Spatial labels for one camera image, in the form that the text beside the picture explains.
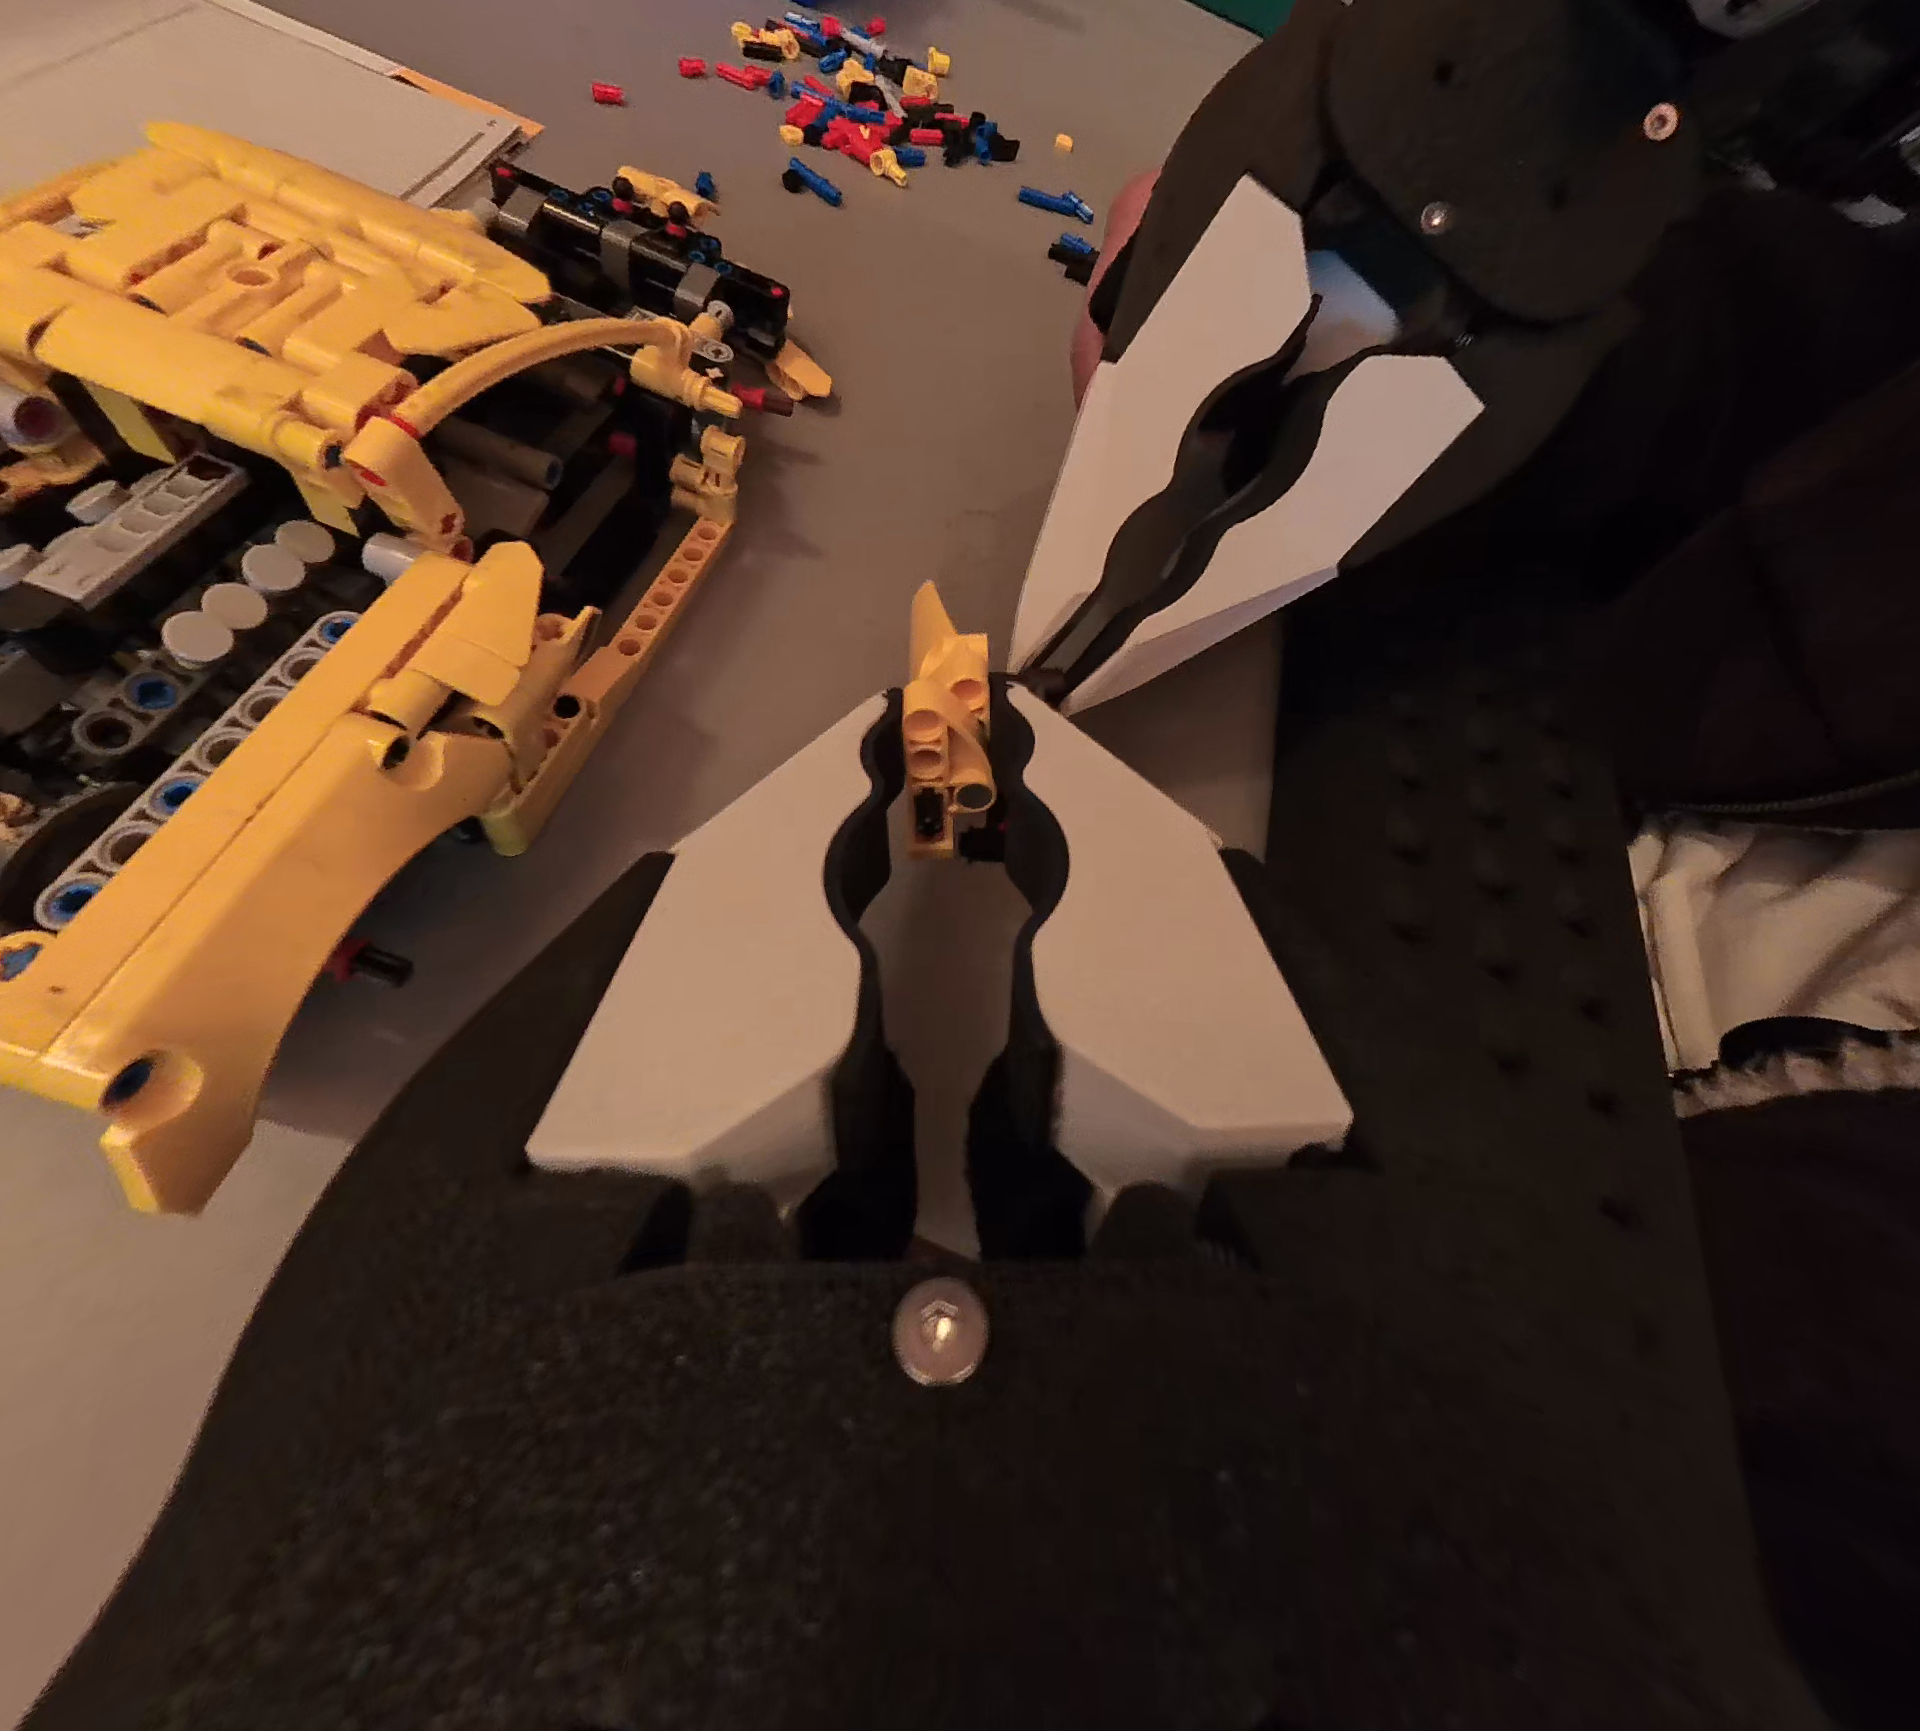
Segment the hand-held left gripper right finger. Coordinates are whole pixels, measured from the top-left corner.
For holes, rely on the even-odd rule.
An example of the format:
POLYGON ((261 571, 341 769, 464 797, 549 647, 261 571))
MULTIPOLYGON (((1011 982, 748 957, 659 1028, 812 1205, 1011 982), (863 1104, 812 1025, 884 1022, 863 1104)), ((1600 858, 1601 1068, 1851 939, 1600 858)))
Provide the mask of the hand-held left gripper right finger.
POLYGON ((998 696, 1026 915, 992 1063, 992 1249, 1082 1254, 1134 1188, 1345 1143, 1347 1094, 1265 936, 1264 871, 1038 696, 998 696))

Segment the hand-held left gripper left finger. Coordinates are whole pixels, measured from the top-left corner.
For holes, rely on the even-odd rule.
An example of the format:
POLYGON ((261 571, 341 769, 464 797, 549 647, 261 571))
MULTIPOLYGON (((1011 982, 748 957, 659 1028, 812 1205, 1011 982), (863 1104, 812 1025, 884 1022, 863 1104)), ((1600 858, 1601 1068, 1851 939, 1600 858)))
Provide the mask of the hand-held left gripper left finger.
POLYGON ((687 833, 532 1132, 532 1164, 751 1185, 824 1258, 900 1258, 913 1094, 861 917, 891 878, 900 699, 687 833))

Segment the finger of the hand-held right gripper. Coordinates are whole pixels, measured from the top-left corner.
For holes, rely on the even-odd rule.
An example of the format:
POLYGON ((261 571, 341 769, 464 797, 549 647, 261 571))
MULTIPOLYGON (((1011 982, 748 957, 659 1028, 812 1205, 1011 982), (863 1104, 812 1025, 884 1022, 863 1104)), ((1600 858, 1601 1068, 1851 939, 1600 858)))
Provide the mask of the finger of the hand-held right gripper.
POLYGON ((1277 384, 1315 317, 1301 216, 1238 179, 1116 360, 1095 367, 1033 546, 1013 675, 1088 682, 1203 574, 1236 501, 1224 394, 1277 384))
POLYGON ((1084 714, 1144 687, 1328 585, 1481 409, 1444 356, 1357 359, 1332 384, 1301 473, 1274 501, 1233 506, 1196 581, 1144 615, 1118 651, 1061 696, 1061 710, 1084 714))

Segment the thin yellow beam piece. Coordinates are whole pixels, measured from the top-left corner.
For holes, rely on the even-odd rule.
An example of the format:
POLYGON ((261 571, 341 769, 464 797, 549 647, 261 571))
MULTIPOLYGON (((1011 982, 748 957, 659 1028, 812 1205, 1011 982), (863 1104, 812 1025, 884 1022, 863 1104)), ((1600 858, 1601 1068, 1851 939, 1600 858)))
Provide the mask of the thin yellow beam piece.
POLYGON ((993 756, 993 640, 956 622, 933 580, 907 611, 907 678, 898 748, 907 853, 1003 861, 1005 803, 993 756))

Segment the yellow brick car model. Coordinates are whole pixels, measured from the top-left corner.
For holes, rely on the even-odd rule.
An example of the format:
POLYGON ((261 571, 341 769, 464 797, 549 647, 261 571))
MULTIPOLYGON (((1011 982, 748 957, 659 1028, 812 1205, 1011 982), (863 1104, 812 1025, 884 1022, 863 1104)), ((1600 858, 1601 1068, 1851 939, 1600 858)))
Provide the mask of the yellow brick car model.
POLYGON ((533 844, 830 399, 714 188, 421 207, 179 122, 3 216, 5 1086, 201 1212, 444 832, 533 844))

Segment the person's right forearm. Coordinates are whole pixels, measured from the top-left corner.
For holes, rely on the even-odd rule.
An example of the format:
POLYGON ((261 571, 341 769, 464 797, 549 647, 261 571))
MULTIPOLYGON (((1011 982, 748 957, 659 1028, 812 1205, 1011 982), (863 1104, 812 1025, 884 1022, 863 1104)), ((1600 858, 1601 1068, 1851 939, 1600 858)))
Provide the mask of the person's right forearm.
POLYGON ((1638 822, 1914 829, 1915 68, 1716 158, 1568 418, 1487 503, 1579 606, 1576 719, 1638 822))

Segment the grey desk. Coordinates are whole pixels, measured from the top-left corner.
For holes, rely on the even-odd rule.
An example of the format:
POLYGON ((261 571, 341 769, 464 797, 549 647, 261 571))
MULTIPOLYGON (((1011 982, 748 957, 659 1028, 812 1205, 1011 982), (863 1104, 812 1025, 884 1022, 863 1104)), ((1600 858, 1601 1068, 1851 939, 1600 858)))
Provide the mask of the grey desk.
POLYGON ((550 179, 712 173, 729 247, 793 286, 836 397, 756 428, 714 577, 533 850, 444 839, 381 897, 369 937, 419 972, 303 1005, 203 1215, 130 1213, 93 1123, 5 1099, 5 1726, 113 1594, 254 1300, 391 1094, 633 858, 898 682, 920 584, 1011 654, 1082 304, 1021 179, 1109 207, 1251 43, 1183 0, 833 0, 950 52, 959 103, 1022 158, 850 175, 826 207, 781 188, 772 103, 678 74, 781 0, 252 3, 538 120, 527 158, 550 179))

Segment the person's right hand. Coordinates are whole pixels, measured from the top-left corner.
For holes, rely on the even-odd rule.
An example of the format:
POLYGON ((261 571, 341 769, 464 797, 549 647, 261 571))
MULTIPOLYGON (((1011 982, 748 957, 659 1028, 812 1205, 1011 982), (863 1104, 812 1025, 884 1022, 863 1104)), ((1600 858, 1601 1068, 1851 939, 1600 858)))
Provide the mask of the person's right hand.
POLYGON ((1147 207, 1151 206, 1160 175, 1161 171, 1155 167, 1130 179, 1118 189, 1109 207, 1099 257, 1088 279, 1087 302, 1076 323, 1068 347, 1068 375, 1076 409, 1082 406, 1091 375, 1101 362, 1101 351, 1109 342, 1109 328, 1118 312, 1120 288, 1124 286, 1128 269, 1132 239, 1147 207))

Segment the black perforated mat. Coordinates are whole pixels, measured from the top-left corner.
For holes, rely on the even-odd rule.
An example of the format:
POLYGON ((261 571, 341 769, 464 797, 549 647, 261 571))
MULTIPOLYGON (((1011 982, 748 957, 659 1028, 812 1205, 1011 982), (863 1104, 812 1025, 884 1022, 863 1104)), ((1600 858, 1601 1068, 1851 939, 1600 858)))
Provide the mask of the black perforated mat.
POLYGON ((1304 1318, 1315 1713, 1822 1726, 1763 1594, 1624 836, 1541 633, 1288 633, 1274 885, 1353 1143, 1304 1318))

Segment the pile of small coloured pieces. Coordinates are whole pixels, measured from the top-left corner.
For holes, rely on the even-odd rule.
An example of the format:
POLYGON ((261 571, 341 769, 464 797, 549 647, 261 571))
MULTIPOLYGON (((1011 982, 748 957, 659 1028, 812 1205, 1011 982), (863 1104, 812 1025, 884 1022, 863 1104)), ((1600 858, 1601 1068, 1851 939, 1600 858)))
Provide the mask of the pile of small coloured pieces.
MULTIPOLYGON (((1048 263, 1068 282, 1091 286, 1099 266, 1088 241, 1095 207, 1057 179, 1022 175, 1022 139, 995 114, 950 97, 948 73, 935 47, 913 59, 836 15, 785 13, 734 20, 725 58, 653 59, 638 84, 595 79, 589 92, 625 137, 644 132, 666 106, 695 132, 708 122, 687 111, 744 99, 753 114, 733 116, 733 126, 753 128, 755 176, 802 204, 842 207, 851 175, 906 189, 920 176, 1016 173, 1017 204, 1059 223, 1048 263)), ((783 281, 751 272, 737 250, 742 230, 712 228, 737 195, 737 182, 714 179, 705 161, 627 158, 590 179, 559 179, 517 156, 493 161, 484 209, 503 241, 544 257, 556 281, 597 272, 617 293, 662 304, 671 282, 705 267, 729 299, 756 296, 783 317, 793 302, 783 281)))

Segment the fleece-lined jacket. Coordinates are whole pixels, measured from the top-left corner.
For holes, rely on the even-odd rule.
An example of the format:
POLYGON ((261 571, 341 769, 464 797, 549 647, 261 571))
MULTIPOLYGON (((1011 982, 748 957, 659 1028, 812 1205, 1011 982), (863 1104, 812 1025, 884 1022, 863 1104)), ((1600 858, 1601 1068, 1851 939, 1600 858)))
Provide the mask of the fleece-lined jacket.
POLYGON ((1917 832, 1659 817, 1630 879, 1682 1119, 1917 1088, 1917 832))

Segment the open instruction booklet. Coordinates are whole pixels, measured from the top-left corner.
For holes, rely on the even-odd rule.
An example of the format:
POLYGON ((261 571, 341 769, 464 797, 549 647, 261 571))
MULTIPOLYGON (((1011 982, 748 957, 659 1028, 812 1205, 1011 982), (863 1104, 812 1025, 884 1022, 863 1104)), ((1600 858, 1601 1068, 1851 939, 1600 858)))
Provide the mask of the open instruction booklet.
POLYGON ((492 103, 250 0, 5 0, 3 189, 145 146, 153 122, 234 135, 444 206, 533 135, 492 103))

